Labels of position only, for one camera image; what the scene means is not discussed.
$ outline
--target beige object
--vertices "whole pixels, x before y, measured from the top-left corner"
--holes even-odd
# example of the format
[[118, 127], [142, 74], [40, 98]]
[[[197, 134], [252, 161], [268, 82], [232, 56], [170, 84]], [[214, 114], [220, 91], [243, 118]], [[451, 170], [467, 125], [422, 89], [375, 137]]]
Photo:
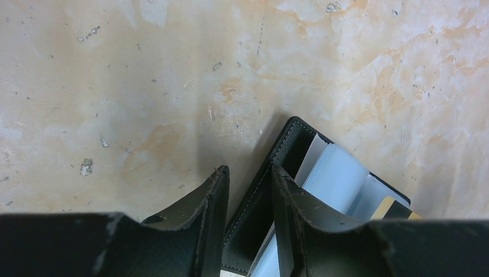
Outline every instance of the beige object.
[[231, 213], [298, 115], [419, 215], [487, 217], [489, 3], [328, 4], [2, 1], [0, 211], [144, 218], [227, 164]]

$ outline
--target black leather case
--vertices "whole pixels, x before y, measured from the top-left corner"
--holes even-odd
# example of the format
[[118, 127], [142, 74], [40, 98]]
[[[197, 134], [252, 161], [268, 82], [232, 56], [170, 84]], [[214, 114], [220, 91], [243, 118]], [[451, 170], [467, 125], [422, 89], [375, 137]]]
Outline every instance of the black leather case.
[[[294, 178], [316, 134], [327, 143], [334, 143], [299, 117], [287, 121], [226, 228], [223, 270], [241, 275], [248, 273], [273, 222], [271, 166], [281, 166]], [[372, 175], [411, 203], [395, 188]]]

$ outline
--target stitching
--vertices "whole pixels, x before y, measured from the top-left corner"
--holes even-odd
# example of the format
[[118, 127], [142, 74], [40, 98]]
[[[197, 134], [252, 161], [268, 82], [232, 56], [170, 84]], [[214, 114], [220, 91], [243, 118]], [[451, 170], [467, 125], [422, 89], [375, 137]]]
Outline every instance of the stitching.
[[225, 265], [225, 264], [222, 264], [222, 266], [223, 266], [223, 267], [226, 267], [226, 268], [229, 268], [229, 269], [233, 269], [233, 270], [240, 271], [240, 272], [245, 273], [245, 274], [248, 274], [248, 271], [246, 271], [246, 270], [242, 270], [242, 269], [235, 268], [235, 267], [230, 267], [230, 266]]
[[[275, 160], [275, 158], [277, 157], [277, 155], [280, 153], [280, 150], [282, 150], [282, 146], [284, 145], [285, 141], [287, 140], [290, 132], [293, 130], [294, 126], [296, 124], [299, 124], [300, 126], [302, 126], [302, 128], [306, 129], [309, 133], [311, 134], [314, 134], [314, 132], [312, 130], [310, 130], [308, 127], [304, 126], [302, 123], [298, 122], [298, 121], [294, 121], [292, 123], [292, 126], [289, 130], [289, 132], [287, 132], [287, 134], [285, 135], [285, 138], [282, 140], [282, 143], [280, 144], [277, 152], [275, 153], [275, 155], [273, 155], [273, 158], [272, 158], [272, 162], [270, 162], [270, 164], [268, 165], [268, 167], [266, 168], [265, 172], [263, 173], [262, 177], [260, 178], [260, 180], [258, 181], [258, 185], [257, 187], [255, 188], [255, 190], [253, 191], [253, 193], [251, 194], [251, 197], [250, 199], [248, 199], [248, 202], [246, 203], [246, 206], [244, 207], [244, 210], [243, 212], [241, 213], [241, 215], [239, 215], [239, 218], [238, 220], [236, 220], [236, 222], [234, 223], [232, 229], [231, 229], [231, 232], [230, 234], [228, 235], [228, 237], [226, 238], [226, 241], [224, 241], [224, 246], [226, 246], [226, 244], [228, 243], [228, 240], [231, 238], [231, 235], [232, 233], [234, 232], [234, 229], [236, 229], [236, 226], [238, 225], [239, 221], [241, 220], [241, 218], [243, 217], [243, 215], [245, 214], [246, 210], [248, 209], [248, 206], [250, 205], [251, 203], [251, 200], [253, 199], [253, 197], [255, 196], [255, 193], [257, 192], [261, 182], [263, 181], [263, 178], [265, 178], [265, 175], [266, 173], [268, 172], [268, 170], [270, 169], [270, 167], [272, 166], [272, 163], [273, 161]], [[232, 269], [232, 270], [236, 270], [236, 271], [239, 271], [239, 272], [243, 272], [245, 274], [248, 274], [248, 271], [246, 270], [243, 270], [243, 269], [239, 269], [239, 268], [235, 268], [235, 267], [230, 267], [229, 265], [225, 265], [225, 264], [222, 264], [223, 267], [226, 267], [226, 268], [229, 268], [229, 269]]]

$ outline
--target beige surface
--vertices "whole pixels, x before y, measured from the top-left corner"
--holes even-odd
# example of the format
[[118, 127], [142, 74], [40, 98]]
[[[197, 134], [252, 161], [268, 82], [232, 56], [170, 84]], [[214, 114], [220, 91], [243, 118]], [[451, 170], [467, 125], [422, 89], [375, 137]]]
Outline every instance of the beige surface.
[[298, 115], [419, 215], [487, 217], [489, 3], [329, 3], [2, 1], [0, 211], [142, 219], [220, 164], [232, 211]]

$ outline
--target worn surface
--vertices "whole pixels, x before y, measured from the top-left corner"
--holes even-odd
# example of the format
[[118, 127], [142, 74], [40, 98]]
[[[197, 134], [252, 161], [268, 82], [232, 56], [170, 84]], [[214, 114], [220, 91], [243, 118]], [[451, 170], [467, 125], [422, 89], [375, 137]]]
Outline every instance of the worn surface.
[[0, 211], [144, 218], [221, 164], [233, 211], [298, 115], [421, 216], [488, 216], [489, 3], [331, 3], [2, 1]]

